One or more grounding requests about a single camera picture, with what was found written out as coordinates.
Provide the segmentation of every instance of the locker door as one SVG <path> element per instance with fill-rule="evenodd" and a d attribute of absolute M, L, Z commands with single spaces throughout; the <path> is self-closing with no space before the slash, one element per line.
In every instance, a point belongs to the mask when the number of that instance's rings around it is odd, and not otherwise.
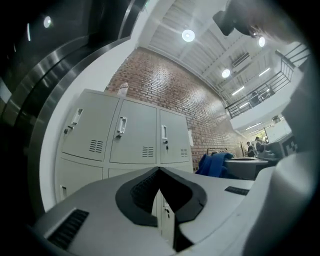
<path fill-rule="evenodd" d="M 64 200 L 85 185 L 101 181 L 103 168 L 60 158 L 57 163 L 56 195 L 58 201 Z"/>
<path fill-rule="evenodd" d="M 161 163 L 188 162 L 190 142 L 186 118 L 160 110 L 159 125 Z"/>
<path fill-rule="evenodd" d="M 124 100 L 114 133 L 110 162 L 156 163 L 157 109 Z"/>
<path fill-rule="evenodd" d="M 82 93 L 66 126 L 73 127 L 63 137 L 62 152 L 80 158 L 103 161 L 110 125 L 119 99 Z"/>

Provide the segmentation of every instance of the blue cloth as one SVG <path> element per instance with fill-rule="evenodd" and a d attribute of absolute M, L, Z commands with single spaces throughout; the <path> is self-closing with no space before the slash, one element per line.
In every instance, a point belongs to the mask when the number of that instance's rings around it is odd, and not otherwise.
<path fill-rule="evenodd" d="M 230 153 L 216 153 L 212 156 L 204 154 L 199 162 L 199 169 L 196 174 L 211 176 L 211 177 L 224 177 L 228 169 L 225 167 L 225 160 L 233 157 Z"/>

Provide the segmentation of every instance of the white ceiling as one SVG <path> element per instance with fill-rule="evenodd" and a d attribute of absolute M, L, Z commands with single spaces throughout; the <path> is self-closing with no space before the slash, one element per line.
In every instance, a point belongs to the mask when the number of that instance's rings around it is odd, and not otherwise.
<path fill-rule="evenodd" d="M 264 47 L 258 40 L 234 30 L 224 36 L 212 17 L 223 10 L 227 0 L 162 0 L 161 8 L 151 14 L 150 24 L 142 32 L 140 46 L 148 48 L 179 63 L 201 78 L 212 89 L 231 104 L 261 85 L 279 70 L 274 45 L 266 42 Z M 195 33 L 193 42 L 185 42 L 182 32 L 191 29 Z M 245 53 L 249 58 L 239 70 L 232 63 Z M 259 77 L 259 74 L 271 68 Z M 230 69 L 228 78 L 222 77 L 224 69 Z M 245 88 L 232 96 L 232 93 Z"/>

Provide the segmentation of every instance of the person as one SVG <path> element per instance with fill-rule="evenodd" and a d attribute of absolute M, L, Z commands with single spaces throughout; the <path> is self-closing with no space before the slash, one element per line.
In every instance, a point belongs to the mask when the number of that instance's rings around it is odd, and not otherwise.
<path fill-rule="evenodd" d="M 250 141 L 248 141 L 246 144 L 248 145 L 248 157 L 254 158 L 255 157 L 254 147 L 250 145 Z"/>
<path fill-rule="evenodd" d="M 256 141 L 256 144 L 255 144 L 255 148 L 257 151 L 259 152 L 262 152 L 263 151 L 263 141 L 262 139 L 260 139 L 259 137 L 255 137 L 255 141 Z"/>

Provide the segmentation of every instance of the red brick wall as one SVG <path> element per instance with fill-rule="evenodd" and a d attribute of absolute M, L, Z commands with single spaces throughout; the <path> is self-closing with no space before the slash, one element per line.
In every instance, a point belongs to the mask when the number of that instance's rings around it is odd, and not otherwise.
<path fill-rule="evenodd" d="M 239 141 L 244 138 L 233 131 L 220 97 L 180 65 L 138 48 L 114 74 L 107 90 L 117 92 L 125 82 L 129 85 L 127 97 L 186 115 L 192 130 L 194 171 L 207 148 L 223 147 L 242 156 Z"/>

